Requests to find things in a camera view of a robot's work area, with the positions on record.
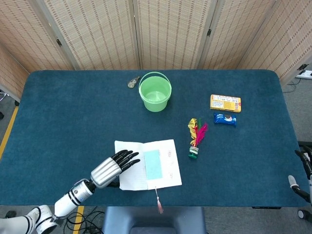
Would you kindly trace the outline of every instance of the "blue snack wrapper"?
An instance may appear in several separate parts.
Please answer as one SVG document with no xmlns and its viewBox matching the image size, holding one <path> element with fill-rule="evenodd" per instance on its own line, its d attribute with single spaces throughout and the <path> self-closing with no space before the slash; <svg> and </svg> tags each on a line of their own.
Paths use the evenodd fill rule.
<svg viewBox="0 0 312 234">
<path fill-rule="evenodd" d="M 223 123 L 236 126 L 236 116 L 214 113 L 214 123 Z"/>
</svg>

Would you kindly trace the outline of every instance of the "yellow box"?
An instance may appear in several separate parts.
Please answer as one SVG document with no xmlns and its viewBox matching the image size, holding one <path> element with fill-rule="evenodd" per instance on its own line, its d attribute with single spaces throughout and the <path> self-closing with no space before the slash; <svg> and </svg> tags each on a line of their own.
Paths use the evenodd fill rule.
<svg viewBox="0 0 312 234">
<path fill-rule="evenodd" d="M 211 94 L 210 96 L 210 109 L 241 112 L 240 97 L 229 97 L 222 95 Z"/>
</svg>

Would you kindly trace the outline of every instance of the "feather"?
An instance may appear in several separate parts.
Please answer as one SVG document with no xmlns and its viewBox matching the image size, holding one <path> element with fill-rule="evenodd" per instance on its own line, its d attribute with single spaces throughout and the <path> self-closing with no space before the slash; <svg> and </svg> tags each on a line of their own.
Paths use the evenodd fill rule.
<svg viewBox="0 0 312 234">
<path fill-rule="evenodd" d="M 205 137 L 205 133 L 206 131 L 208 130 L 208 124 L 205 123 L 201 128 L 200 130 L 198 131 L 198 134 L 197 134 L 197 138 L 196 138 L 196 141 L 195 141 L 195 147 L 197 147 L 197 145 L 202 141 L 202 139 Z"/>
<path fill-rule="evenodd" d="M 197 134 L 197 119 L 192 118 L 189 122 L 189 124 L 187 125 L 190 129 L 190 133 L 191 133 L 191 137 L 192 139 L 196 139 L 196 134 Z"/>
<path fill-rule="evenodd" d="M 194 145 L 195 142 L 196 142 L 196 139 L 192 140 L 190 144 L 191 144 L 191 145 Z"/>
<path fill-rule="evenodd" d="M 201 119 L 200 119 L 200 118 L 199 118 L 199 120 L 198 120 L 197 126 L 198 126 L 198 129 L 201 129 Z"/>
</svg>

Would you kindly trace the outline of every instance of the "robotic hand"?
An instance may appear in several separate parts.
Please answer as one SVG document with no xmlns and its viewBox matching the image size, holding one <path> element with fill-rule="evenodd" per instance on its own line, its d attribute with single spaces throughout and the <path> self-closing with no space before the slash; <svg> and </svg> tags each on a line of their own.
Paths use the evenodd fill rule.
<svg viewBox="0 0 312 234">
<path fill-rule="evenodd" d="M 55 203 L 52 215 L 46 205 L 35 207 L 26 216 L 0 219 L 0 234 L 31 234 L 34 229 L 38 234 L 49 234 L 57 225 L 62 225 L 65 217 L 78 205 L 89 198 L 96 188 L 108 186 L 122 172 L 140 162 L 135 159 L 138 153 L 122 150 L 109 157 L 91 172 L 91 179 L 77 182 L 60 200 Z"/>
</svg>

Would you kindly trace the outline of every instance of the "black cable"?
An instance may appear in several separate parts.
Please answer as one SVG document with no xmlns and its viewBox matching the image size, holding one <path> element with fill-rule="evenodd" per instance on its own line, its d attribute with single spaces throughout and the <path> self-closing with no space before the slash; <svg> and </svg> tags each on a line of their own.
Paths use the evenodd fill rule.
<svg viewBox="0 0 312 234">
<path fill-rule="evenodd" d="M 301 82 L 301 78 L 299 78 L 299 81 L 298 81 L 297 83 L 294 83 L 294 82 L 292 81 L 292 84 L 287 84 L 287 85 L 298 85 L 300 82 Z"/>
<path fill-rule="evenodd" d="M 64 224 L 63 228 L 63 234 L 65 234 L 65 228 L 69 229 L 72 233 L 72 231 L 83 231 L 81 234 L 86 234 L 87 232 L 90 233 L 91 230 L 97 231 L 96 233 L 92 232 L 92 234 L 104 234 L 104 232 L 99 228 L 97 225 L 94 224 L 95 218 L 100 215 L 100 214 L 105 214 L 103 211 L 95 211 L 97 206 L 94 207 L 94 209 L 88 214 L 88 215 L 83 215 L 79 212 L 72 212 L 70 213 L 67 218 L 66 222 Z M 90 216 L 96 214 L 92 220 L 90 221 L 91 218 Z M 82 217 L 81 222 L 76 222 L 77 217 Z M 75 227 L 70 227 L 69 225 L 80 225 L 79 229 L 75 229 Z"/>
<path fill-rule="evenodd" d="M 299 81 L 298 81 L 297 83 L 294 83 L 294 82 L 292 81 L 291 84 L 287 84 L 287 85 L 293 85 L 293 90 L 291 90 L 291 91 L 286 91 L 286 92 L 283 92 L 283 93 L 284 93 L 284 94 L 287 94 L 287 93 L 292 93 L 292 92 L 294 92 L 294 91 L 296 90 L 296 88 L 297 88 L 297 85 L 298 85 L 300 82 L 301 82 L 301 78 L 299 78 Z"/>
</svg>

